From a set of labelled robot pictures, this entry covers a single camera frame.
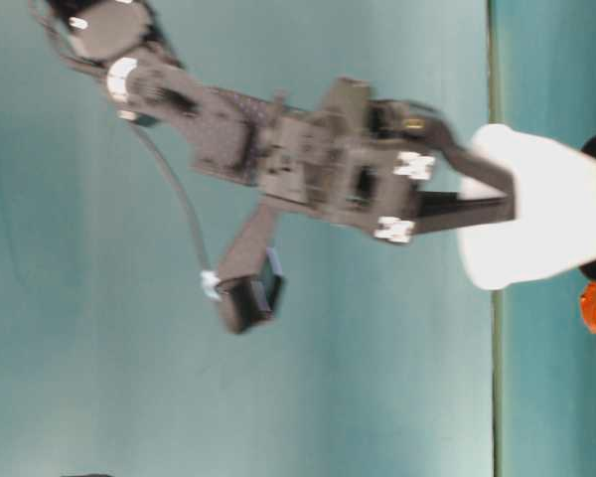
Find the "teal surface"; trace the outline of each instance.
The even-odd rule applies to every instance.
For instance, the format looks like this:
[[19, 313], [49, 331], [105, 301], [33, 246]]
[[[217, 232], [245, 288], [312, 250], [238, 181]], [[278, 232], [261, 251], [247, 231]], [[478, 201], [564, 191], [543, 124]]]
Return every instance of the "teal surface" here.
[[[596, 1], [497, 0], [501, 118], [574, 147], [596, 134]], [[552, 177], [543, 181], [555, 180]], [[596, 476], [596, 337], [578, 272], [515, 286], [501, 324], [499, 470]]]
[[[287, 217], [280, 320], [228, 335], [152, 158], [0, 2], [0, 476], [492, 475], [491, 305], [452, 235]], [[482, 2], [159, 1], [201, 80], [313, 107], [335, 76], [486, 121]], [[188, 173], [220, 256], [256, 194]], [[442, 174], [438, 185], [455, 178]]]

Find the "white object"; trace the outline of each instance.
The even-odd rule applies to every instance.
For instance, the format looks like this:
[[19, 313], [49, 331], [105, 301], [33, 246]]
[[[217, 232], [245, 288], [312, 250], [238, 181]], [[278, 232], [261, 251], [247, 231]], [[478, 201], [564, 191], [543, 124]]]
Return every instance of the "white object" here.
[[407, 176], [414, 181], [429, 181], [432, 177], [435, 158], [422, 156], [417, 152], [402, 151], [397, 156], [397, 166], [393, 169], [396, 176]]
[[124, 57], [117, 60], [108, 70], [106, 85], [108, 86], [108, 92], [115, 101], [128, 102], [126, 81], [136, 68], [136, 59]]
[[[596, 159], [551, 139], [488, 125], [480, 156], [515, 177], [517, 219], [459, 231], [466, 271], [480, 288], [548, 278], [596, 260]], [[498, 193], [465, 179], [462, 197]]]
[[403, 221], [398, 217], [380, 217], [379, 229], [373, 234], [376, 239], [392, 243], [409, 243], [413, 237], [415, 223]]
[[221, 296], [217, 290], [217, 286], [221, 283], [217, 274], [212, 270], [204, 270], [201, 272], [201, 287], [208, 298], [213, 301], [221, 301]]

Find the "robotic arm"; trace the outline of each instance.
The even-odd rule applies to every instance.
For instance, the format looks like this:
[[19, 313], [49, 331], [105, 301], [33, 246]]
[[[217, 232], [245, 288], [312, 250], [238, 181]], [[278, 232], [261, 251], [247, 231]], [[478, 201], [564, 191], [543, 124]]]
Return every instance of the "robotic arm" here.
[[[287, 106], [282, 96], [266, 101], [203, 85], [185, 72], [146, 1], [47, 3], [52, 44], [59, 20], [74, 52], [65, 60], [96, 79], [120, 118], [135, 130], [172, 125], [194, 146], [198, 172], [259, 189], [251, 219], [216, 271], [202, 274], [234, 333], [276, 309], [283, 277], [270, 244], [283, 213], [390, 244], [461, 229], [466, 268], [487, 289], [596, 259], [584, 233], [593, 224], [588, 208], [596, 218], [596, 160], [584, 154], [499, 126], [480, 131], [469, 151], [434, 109], [377, 100], [353, 79], [335, 81], [316, 111]], [[423, 190], [436, 157], [464, 176], [461, 193]], [[552, 187], [543, 188], [543, 178]], [[579, 192], [587, 204], [574, 202]], [[551, 241], [559, 219], [569, 229]]]

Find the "wire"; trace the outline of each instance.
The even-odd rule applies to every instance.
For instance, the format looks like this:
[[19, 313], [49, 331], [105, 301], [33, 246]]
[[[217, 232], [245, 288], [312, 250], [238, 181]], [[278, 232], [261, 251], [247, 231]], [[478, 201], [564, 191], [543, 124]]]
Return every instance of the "wire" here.
[[[56, 29], [55, 24], [57, 18], [53, 11], [50, 11], [45, 17], [40, 13], [36, 0], [28, 0], [28, 5], [33, 18], [45, 29], [49, 43], [58, 54], [60, 59], [69, 68], [94, 77], [103, 76], [104, 69], [102, 67], [90, 62], [85, 62], [84, 60], [80, 60], [75, 57], [75, 55], [66, 53], [71, 50], [71, 47], [67, 44], [66, 39]], [[186, 215], [188, 227], [190, 228], [190, 233], [192, 236], [193, 246], [195, 248], [195, 253], [197, 255], [197, 259], [199, 260], [199, 264], [203, 270], [210, 270], [210, 259], [206, 249], [203, 231], [199, 221], [199, 215], [197, 214], [197, 211], [190, 200], [190, 196], [188, 196], [188, 193], [179, 180], [179, 177], [177, 177], [177, 174], [170, 166], [170, 163], [161, 153], [148, 133], [133, 122], [128, 121], [128, 125], [130, 126], [130, 129], [137, 135], [142, 144], [146, 146], [146, 148], [154, 155], [161, 174], [175, 192], [177, 199], [179, 200]]]
[[67, 53], [71, 51], [71, 47], [55, 26], [57, 18], [53, 11], [49, 11], [48, 15], [45, 17], [38, 9], [37, 0], [28, 0], [28, 5], [31, 16], [42, 28], [44, 28], [49, 44], [58, 57], [60, 57], [69, 68], [92, 77], [99, 78], [103, 76], [104, 69], [102, 67], [91, 62], [80, 60], [75, 55]]
[[157, 148], [157, 145], [150, 138], [148, 133], [133, 122], [128, 121], [128, 125], [130, 126], [130, 129], [137, 135], [143, 145], [146, 146], [146, 148], [154, 155], [161, 174], [170, 184], [170, 186], [172, 186], [172, 189], [177, 195], [177, 199], [179, 200], [179, 203], [181, 204], [181, 207], [186, 215], [188, 227], [190, 228], [190, 233], [192, 236], [193, 246], [195, 248], [199, 264], [203, 270], [210, 270], [210, 259], [208, 258], [208, 251], [206, 249], [206, 243], [204, 241], [199, 215], [197, 214], [197, 211], [190, 200], [190, 196], [183, 187], [179, 177], [177, 177], [177, 174], [170, 166], [170, 163]]

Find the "white bolt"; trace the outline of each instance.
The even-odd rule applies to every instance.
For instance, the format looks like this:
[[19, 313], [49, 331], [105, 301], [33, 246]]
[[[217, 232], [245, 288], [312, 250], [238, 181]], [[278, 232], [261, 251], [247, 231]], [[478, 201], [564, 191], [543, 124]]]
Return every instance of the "white bolt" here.
[[117, 111], [117, 116], [119, 116], [119, 119], [124, 119], [126, 121], [136, 121], [139, 117], [136, 112], [125, 111], [123, 109]]
[[70, 17], [69, 25], [71, 25], [73, 28], [78, 28], [80, 30], [85, 30], [86, 28], [88, 28], [88, 22], [86, 22], [84, 18], [78, 17]]
[[380, 217], [379, 229], [374, 232], [376, 239], [392, 243], [409, 243], [413, 237], [415, 222], [403, 221], [397, 217]]
[[410, 177], [414, 181], [428, 181], [432, 177], [433, 156], [422, 156], [417, 152], [402, 151], [397, 155], [397, 165], [393, 169], [396, 176]]

